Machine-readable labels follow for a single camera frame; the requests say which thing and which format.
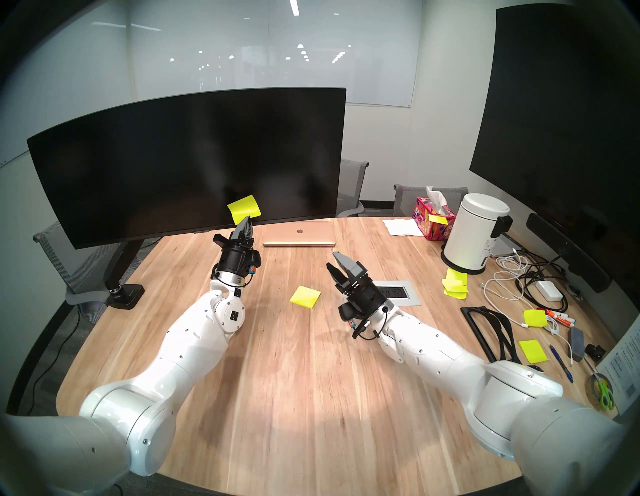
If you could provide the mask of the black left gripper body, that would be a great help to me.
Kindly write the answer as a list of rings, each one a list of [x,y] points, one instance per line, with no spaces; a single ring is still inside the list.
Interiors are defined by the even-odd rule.
[[[213,243],[221,247],[221,257],[212,269],[212,279],[222,281],[222,273],[230,273],[241,279],[255,274],[262,260],[258,250],[253,247],[234,246],[229,238],[216,233]]]

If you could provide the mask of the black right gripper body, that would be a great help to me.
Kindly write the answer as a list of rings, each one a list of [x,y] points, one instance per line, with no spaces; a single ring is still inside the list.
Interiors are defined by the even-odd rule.
[[[346,302],[339,306],[340,319],[348,321],[369,321],[379,309],[389,310],[389,302],[373,281],[351,283],[349,280],[337,284],[338,291],[346,297]]]

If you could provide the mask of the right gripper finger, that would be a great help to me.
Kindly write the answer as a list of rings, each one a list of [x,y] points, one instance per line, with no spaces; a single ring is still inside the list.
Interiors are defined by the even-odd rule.
[[[339,268],[330,263],[326,264],[326,268],[338,291],[344,296],[349,296],[351,294],[351,280]]]
[[[351,288],[368,284],[367,270],[363,265],[339,251],[334,251],[332,255],[338,264],[337,268],[351,280]]]

